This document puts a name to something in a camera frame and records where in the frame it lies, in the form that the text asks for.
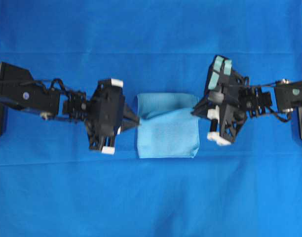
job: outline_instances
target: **light blue cloth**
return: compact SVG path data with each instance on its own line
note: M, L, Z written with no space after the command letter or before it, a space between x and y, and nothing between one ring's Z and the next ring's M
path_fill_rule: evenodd
M139 157L193 158L199 148L198 117L190 113L197 102L183 93L139 94Z

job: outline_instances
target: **blue fabric surface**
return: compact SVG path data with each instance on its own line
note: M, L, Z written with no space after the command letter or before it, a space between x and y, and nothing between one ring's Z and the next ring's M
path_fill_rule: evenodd
M91 95L98 79L139 93L202 96L214 55L252 84L302 79L301 0L0 0L0 61ZM236 143L194 159L88 151L83 124L9 111L0 138L0 237L302 236L297 116L249 119Z
M139 158L193 158L199 149L198 97L184 93L143 93L138 96Z

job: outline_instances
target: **white fingertip pad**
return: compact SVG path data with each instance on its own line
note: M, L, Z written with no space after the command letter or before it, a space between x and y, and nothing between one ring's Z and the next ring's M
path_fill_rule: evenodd
M222 138L219 132L208 132L207 139L209 141L215 141L218 146L228 146L231 145L231 142Z
M115 154L115 147L103 146L102 153L107 154L107 155L113 155L113 154Z
M112 83L112 86L118 86L118 87L121 87L121 88L123 87L123 81L122 80L111 78L111 83Z
M221 56L217 56L215 63L214 63L214 70L216 70L218 73L220 72L220 68L222 65L222 62L224 61L224 58Z
M217 86L218 80L219 80L219 74L217 74L215 72L212 72L212 75L211 75L211 78L210 78L210 82L208 84L208 89L209 90L215 89L216 86Z
M224 74L230 76L232 69L232 60L225 60Z
M210 120L217 119L219 123L219 106L216 105L215 109L209 109L207 113L207 118Z

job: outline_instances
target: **black cable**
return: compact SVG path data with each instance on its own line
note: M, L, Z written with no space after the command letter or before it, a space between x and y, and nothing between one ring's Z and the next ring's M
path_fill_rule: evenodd
M37 80L37 81L40 81L40 82L51 82L52 80ZM0 85L3 85L3 84L12 84L12 83L26 83L26 82L32 82L31 80L0 80Z
M258 87L270 87L270 88L276 88L276 89L286 89L284 86L276 86L276 83L269 83L269 84L264 84L264 85L237 85L237 84L224 84L221 83L222 86L225 87L242 87L242 88L258 88ZM290 89L302 89L302 85L289 85L288 88Z
M55 78L54 80L52 80L51 85L50 85L50 89L54 88L54 84L58 83L61 90L66 92L66 88L62 82L62 80L60 78Z
M291 112L287 113L287 119L285 119L285 118L282 118L281 116L279 116L278 112L275 112L271 107L266 106L266 108L268 108L268 110L270 111L269 115L274 115L281 122L289 122L291 120Z
M23 82L23 83L20 83L19 85L23 85L23 86L26 86L26 85L30 85L30 84L37 84L37 85L40 85L42 87L42 90L45 94L48 94L49 93L49 90L46 88L45 84L42 83L42 81L40 80L32 80L32 81L27 81L27 82Z

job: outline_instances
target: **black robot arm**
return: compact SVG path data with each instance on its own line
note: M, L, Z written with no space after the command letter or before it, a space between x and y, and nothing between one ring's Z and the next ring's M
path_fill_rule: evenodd
M271 107L270 92L263 92L263 87L274 88L277 112ZM247 120L247 113L250 118L274 115L281 122L288 122L294 109L299 111L302 135L302 81L291 83L283 79L252 86L248 77L232 68L231 60L217 55L209 67L204 97L192 114L211 121L207 138L222 146L235 142Z
M99 81L90 99L85 92L67 89L60 79L52 80L49 88L44 82L34 80L26 69L0 63L0 136L8 107L40 115L44 120L82 121L89 148L106 154L114 153L116 135L139 125L139 117L125 103L120 80ZM67 98L62 111L65 117L58 116L61 96Z

